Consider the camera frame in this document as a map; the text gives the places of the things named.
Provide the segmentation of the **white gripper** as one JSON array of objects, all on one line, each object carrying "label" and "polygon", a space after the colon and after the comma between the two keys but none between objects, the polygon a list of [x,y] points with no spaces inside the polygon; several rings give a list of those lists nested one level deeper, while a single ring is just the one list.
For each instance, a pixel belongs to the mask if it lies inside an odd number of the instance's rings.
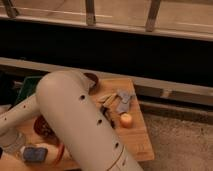
[{"label": "white gripper", "polygon": [[0,135],[0,147],[8,154],[18,152],[25,143],[26,136],[17,130],[9,130],[8,132]]}]

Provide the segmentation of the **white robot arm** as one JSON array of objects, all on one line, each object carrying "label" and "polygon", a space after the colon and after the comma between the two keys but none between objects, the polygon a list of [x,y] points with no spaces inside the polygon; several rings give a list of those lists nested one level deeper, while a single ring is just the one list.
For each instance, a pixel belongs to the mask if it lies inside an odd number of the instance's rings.
[{"label": "white robot arm", "polygon": [[88,95],[88,77],[75,70],[48,73],[33,95],[0,115],[0,148],[9,154],[26,142],[15,129],[43,115],[83,171],[143,171]]}]

